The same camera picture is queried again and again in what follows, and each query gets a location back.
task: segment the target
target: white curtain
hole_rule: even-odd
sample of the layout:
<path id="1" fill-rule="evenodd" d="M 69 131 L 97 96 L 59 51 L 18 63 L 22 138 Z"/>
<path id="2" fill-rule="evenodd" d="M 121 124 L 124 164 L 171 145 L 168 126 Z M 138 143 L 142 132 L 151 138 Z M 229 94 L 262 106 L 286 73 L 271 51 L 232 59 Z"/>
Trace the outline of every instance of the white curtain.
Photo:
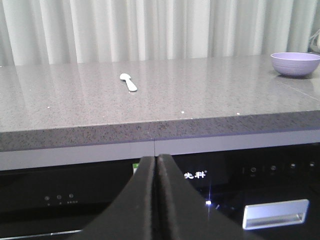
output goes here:
<path id="1" fill-rule="evenodd" d="M 306 52 L 318 8 L 317 0 L 0 0 L 0 65 Z"/>

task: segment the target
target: black curved object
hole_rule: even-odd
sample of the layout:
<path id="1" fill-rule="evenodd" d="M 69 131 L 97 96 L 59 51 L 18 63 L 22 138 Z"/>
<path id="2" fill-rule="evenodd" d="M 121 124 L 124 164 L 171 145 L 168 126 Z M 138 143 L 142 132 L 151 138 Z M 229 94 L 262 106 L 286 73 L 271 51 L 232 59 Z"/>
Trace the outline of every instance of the black curved object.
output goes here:
<path id="1" fill-rule="evenodd" d="M 154 173 L 155 158 L 141 158 L 136 173 L 111 205 L 68 240 L 152 239 Z"/>
<path id="2" fill-rule="evenodd" d="M 171 155 L 157 159 L 160 229 L 166 240 L 262 240 L 214 208 L 186 181 Z"/>

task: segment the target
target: spoon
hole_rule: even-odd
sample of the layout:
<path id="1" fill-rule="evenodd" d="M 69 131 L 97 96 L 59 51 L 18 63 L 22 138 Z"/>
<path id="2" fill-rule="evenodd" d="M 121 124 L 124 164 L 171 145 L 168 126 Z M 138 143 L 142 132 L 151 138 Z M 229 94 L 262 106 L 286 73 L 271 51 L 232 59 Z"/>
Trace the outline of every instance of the spoon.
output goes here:
<path id="1" fill-rule="evenodd" d="M 138 90 L 138 88 L 136 87 L 136 85 L 130 80 L 131 77 L 130 77 L 129 74 L 121 73 L 120 79 L 121 79 L 122 81 L 125 81 L 126 86 L 128 87 L 128 89 L 129 89 L 130 92 L 135 92 L 135 91 Z"/>

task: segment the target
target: silver handle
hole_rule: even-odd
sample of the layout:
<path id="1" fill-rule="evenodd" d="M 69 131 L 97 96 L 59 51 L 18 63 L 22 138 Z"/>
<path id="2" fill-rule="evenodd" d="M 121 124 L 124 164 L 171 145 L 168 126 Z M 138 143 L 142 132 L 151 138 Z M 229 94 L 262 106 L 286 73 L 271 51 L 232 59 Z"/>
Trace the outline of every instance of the silver handle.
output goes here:
<path id="1" fill-rule="evenodd" d="M 306 220 L 308 206 L 308 199 L 246 205 L 242 228 L 253 230 L 302 224 Z"/>

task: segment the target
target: bowl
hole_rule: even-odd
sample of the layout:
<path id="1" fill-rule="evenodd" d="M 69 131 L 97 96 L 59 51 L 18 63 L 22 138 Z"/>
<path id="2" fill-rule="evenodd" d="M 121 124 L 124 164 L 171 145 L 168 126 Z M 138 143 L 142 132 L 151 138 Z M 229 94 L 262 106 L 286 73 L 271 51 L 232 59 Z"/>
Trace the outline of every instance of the bowl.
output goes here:
<path id="1" fill-rule="evenodd" d="M 277 52 L 271 54 L 274 69 L 285 76 L 302 77 L 311 74 L 320 63 L 320 55 L 304 52 Z"/>

